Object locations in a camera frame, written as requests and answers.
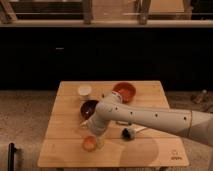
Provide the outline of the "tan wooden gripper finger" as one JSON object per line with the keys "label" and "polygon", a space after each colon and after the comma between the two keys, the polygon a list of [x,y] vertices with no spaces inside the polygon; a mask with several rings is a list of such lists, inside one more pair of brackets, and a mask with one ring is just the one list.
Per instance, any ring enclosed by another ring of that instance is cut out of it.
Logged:
{"label": "tan wooden gripper finger", "polygon": [[104,146],[104,142],[105,142],[105,136],[97,136],[96,137],[96,141],[97,141],[97,148],[101,149]]}

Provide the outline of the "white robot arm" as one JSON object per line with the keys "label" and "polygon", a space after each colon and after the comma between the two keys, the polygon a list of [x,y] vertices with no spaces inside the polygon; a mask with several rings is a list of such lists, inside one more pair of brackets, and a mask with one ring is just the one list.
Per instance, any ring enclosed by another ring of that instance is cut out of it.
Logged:
{"label": "white robot arm", "polygon": [[213,148],[213,114],[181,109],[134,107],[122,103],[112,91],[95,107],[87,120],[88,129],[101,136],[111,121],[123,121],[185,137]]}

